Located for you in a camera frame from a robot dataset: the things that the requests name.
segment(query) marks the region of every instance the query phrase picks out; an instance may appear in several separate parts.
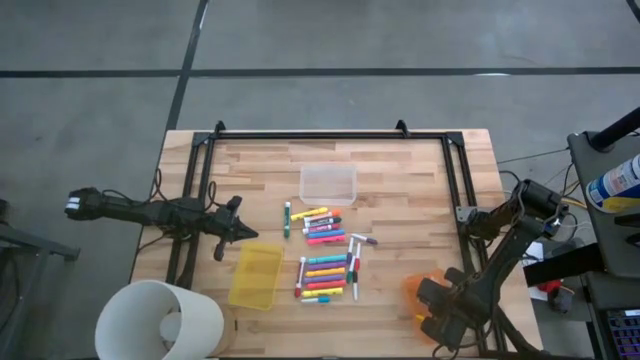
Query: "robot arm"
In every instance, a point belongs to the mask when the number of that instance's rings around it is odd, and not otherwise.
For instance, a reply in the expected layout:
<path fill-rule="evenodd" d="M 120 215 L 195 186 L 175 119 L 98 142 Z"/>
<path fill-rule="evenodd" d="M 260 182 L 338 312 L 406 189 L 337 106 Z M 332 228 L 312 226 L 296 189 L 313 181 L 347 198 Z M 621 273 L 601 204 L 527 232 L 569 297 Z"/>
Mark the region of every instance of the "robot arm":
<path fill-rule="evenodd" d="M 474 210 L 463 224 L 470 237 L 495 239 L 500 228 L 511 228 L 489 258 L 486 268 L 471 276 L 449 268 L 445 278 L 453 286 L 444 287 L 424 279 L 418 299 L 429 305 L 432 317 L 421 324 L 422 331 L 454 351 L 460 348 L 467 328 L 480 328 L 488 321 L 500 324 L 518 351 L 537 351 L 517 332 L 498 306 L 500 287 L 535 239 L 550 235 L 549 224 L 562 219 L 567 208 L 562 197 L 531 180 L 514 189 L 509 200 L 491 212 Z"/>
<path fill-rule="evenodd" d="M 168 201 L 134 201 L 105 195 L 96 188 L 83 188 L 69 193 L 65 208 L 73 220 L 95 220 L 101 217 L 129 221 L 143 226 L 157 226 L 171 237 L 182 239 L 202 231 L 220 237 L 214 258 L 224 256 L 224 246 L 237 240 L 250 239 L 258 233 L 240 221 L 237 215 L 242 198 L 234 196 L 214 212 L 205 212 L 198 199 L 183 197 Z"/>

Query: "gray concrete floor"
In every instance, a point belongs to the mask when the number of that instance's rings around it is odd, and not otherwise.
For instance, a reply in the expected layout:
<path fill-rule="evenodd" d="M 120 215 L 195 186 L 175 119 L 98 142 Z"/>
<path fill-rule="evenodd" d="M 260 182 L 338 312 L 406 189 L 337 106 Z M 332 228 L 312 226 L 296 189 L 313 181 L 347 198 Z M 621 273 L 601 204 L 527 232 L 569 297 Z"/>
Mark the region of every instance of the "gray concrete floor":
<path fill-rule="evenodd" d="M 0 70 L 179 69 L 197 3 L 0 0 Z M 634 66 L 639 33 L 624 0 L 224 0 L 209 6 L 194 68 Z M 77 263 L 50 264 L 25 342 L 31 356 L 95 355 L 97 316 L 128 283 L 140 227 L 71 222 L 62 206 L 87 185 L 148 194 L 176 83 L 0 79 L 0 197 L 13 205 L 11 221 L 82 248 Z M 191 79 L 178 128 L 365 129 L 404 119 L 488 128 L 502 160 L 563 148 L 568 133 L 637 107 L 638 94 L 638 75 Z M 561 153 L 502 168 L 545 182 L 569 161 Z M 560 189 L 562 176 L 548 186 Z M 589 355 L 580 310 L 560 317 L 534 306 L 545 349 Z"/>

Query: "spray can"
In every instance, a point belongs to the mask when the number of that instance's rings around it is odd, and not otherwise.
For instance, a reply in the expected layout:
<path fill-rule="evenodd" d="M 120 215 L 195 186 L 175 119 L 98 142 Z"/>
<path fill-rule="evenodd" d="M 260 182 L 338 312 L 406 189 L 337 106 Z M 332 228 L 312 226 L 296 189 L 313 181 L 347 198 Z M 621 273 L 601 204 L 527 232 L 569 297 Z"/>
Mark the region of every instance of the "spray can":
<path fill-rule="evenodd" d="M 640 205 L 640 154 L 590 182 L 586 198 L 596 209 L 607 213 Z"/>

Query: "white bucket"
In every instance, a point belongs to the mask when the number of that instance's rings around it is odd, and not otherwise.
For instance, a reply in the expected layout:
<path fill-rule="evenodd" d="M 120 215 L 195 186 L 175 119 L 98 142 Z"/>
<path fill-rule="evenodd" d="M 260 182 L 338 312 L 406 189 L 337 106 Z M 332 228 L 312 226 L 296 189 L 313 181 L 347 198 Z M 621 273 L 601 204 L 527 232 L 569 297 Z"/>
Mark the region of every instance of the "white bucket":
<path fill-rule="evenodd" d="M 218 345 L 224 319 L 211 298 L 161 281 L 118 291 L 96 326 L 103 360 L 200 360 Z"/>

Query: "dry erase marker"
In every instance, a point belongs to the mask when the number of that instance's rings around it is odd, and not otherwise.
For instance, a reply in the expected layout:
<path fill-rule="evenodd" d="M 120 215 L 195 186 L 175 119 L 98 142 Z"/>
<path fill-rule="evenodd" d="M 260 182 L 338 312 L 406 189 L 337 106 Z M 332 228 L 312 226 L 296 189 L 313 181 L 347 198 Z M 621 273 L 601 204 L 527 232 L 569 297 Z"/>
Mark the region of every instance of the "dry erase marker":
<path fill-rule="evenodd" d="M 307 260 L 304 256 L 300 257 L 300 267 L 298 268 L 298 282 L 296 283 L 296 297 L 300 297 L 300 291 L 302 289 L 302 272 L 304 270 L 304 263 Z"/>
<path fill-rule="evenodd" d="M 327 237 L 324 237 L 324 238 L 309 239 L 309 240 L 307 240 L 307 244 L 309 244 L 309 245 L 319 245 L 319 244 L 324 244 L 324 243 L 340 242 L 340 241 L 344 241 L 344 235 L 327 236 Z"/>
<path fill-rule="evenodd" d="M 342 288 L 331 289 L 319 289 L 319 290 L 305 290 L 302 292 L 302 297 L 314 297 L 320 295 L 342 295 Z"/>
<path fill-rule="evenodd" d="M 353 236 L 349 239 L 349 250 L 347 251 L 347 264 L 351 264 L 351 258 L 353 257 Z"/>
<path fill-rule="evenodd" d="M 341 267 L 341 266 L 345 267 L 347 266 L 347 263 L 344 261 L 336 261 L 332 263 L 313 264 L 313 265 L 307 266 L 307 270 L 315 271 L 315 270 L 322 270 L 322 269 L 332 269 L 334 267 Z"/>
<path fill-rule="evenodd" d="M 323 231 L 323 232 L 319 232 L 319 233 L 309 234 L 309 235 L 307 235 L 307 237 L 309 239 L 315 239 L 315 238 L 319 238 L 319 237 L 338 236 L 338 235 L 344 235 L 344 230 L 343 229 L 338 229 L 338 230 L 331 230 L 331 231 Z"/>
<path fill-rule="evenodd" d="M 306 304 L 311 304 L 311 303 L 326 304 L 331 302 L 331 298 L 328 296 L 318 296 L 317 298 L 302 299 L 300 301 Z"/>
<path fill-rule="evenodd" d="M 309 259 L 309 264 L 320 264 L 325 262 L 345 261 L 345 260 L 347 260 L 347 255 L 321 256 L 319 258 Z"/>
<path fill-rule="evenodd" d="M 320 209 L 314 209 L 314 210 L 305 211 L 303 213 L 298 213 L 298 214 L 295 214 L 295 215 L 291 215 L 291 221 L 304 219 L 305 216 L 311 216 L 311 215 L 317 215 L 317 214 L 326 213 L 327 211 L 329 211 L 329 209 L 327 209 L 327 208 L 320 208 Z"/>
<path fill-rule="evenodd" d="M 347 282 L 345 280 L 307 284 L 307 287 L 309 289 L 327 289 L 332 287 L 345 287 L 345 286 L 347 286 Z"/>
<path fill-rule="evenodd" d="M 289 238 L 289 233 L 291 232 L 291 203 L 284 203 L 284 238 Z"/>
<path fill-rule="evenodd" d="M 324 275 L 338 275 L 344 274 L 344 268 L 333 268 L 333 269 L 325 269 L 325 270 L 316 270 L 316 271 L 307 271 L 304 276 L 312 277 L 312 276 L 324 276 Z"/>
<path fill-rule="evenodd" d="M 356 266 L 354 267 L 355 271 L 360 270 L 360 245 L 362 245 L 362 243 L 358 243 L 358 249 L 356 250 Z"/>
<path fill-rule="evenodd" d="M 351 236 L 355 237 L 357 240 L 364 241 L 367 244 L 378 245 L 378 240 L 376 240 L 374 238 L 366 237 L 366 236 L 360 235 L 360 234 L 351 234 Z"/>
<path fill-rule="evenodd" d="M 334 209 L 334 210 L 331 210 L 330 212 L 324 211 L 323 213 L 319 213 L 320 215 L 305 216 L 304 222 L 305 223 L 311 223 L 311 222 L 314 222 L 314 221 L 318 221 L 318 220 L 322 220 L 322 219 L 326 219 L 326 218 L 330 218 L 330 217 L 334 217 L 334 216 L 340 216 L 341 213 L 342 213 L 342 211 L 340 211 L 340 209 Z"/>
<path fill-rule="evenodd" d="M 340 222 L 342 222 L 342 218 L 338 216 L 338 217 L 333 217 L 331 219 L 322 219 L 322 220 L 318 220 L 310 223 L 304 223 L 304 227 L 310 228 L 314 226 L 321 226 L 321 225 L 328 225 L 328 224 L 339 224 Z"/>
<path fill-rule="evenodd" d="M 314 232 L 331 231 L 331 230 L 338 230 L 338 229 L 340 229 L 340 224 L 328 224 L 328 225 L 320 225 L 320 226 L 314 226 L 310 228 L 304 228 L 302 229 L 302 233 L 307 235 Z"/>
<path fill-rule="evenodd" d="M 311 284 L 316 282 L 327 282 L 327 281 L 338 281 L 343 280 L 344 275 L 327 275 L 327 276 L 314 276 L 314 277 L 305 277 L 304 283 Z"/>
<path fill-rule="evenodd" d="M 353 300 L 358 301 L 358 272 L 353 272 Z"/>
<path fill-rule="evenodd" d="M 349 284 L 351 284 L 351 281 L 353 280 L 353 268 L 356 264 L 356 258 L 351 257 L 351 262 L 349 263 L 349 272 L 347 273 L 347 282 Z"/>

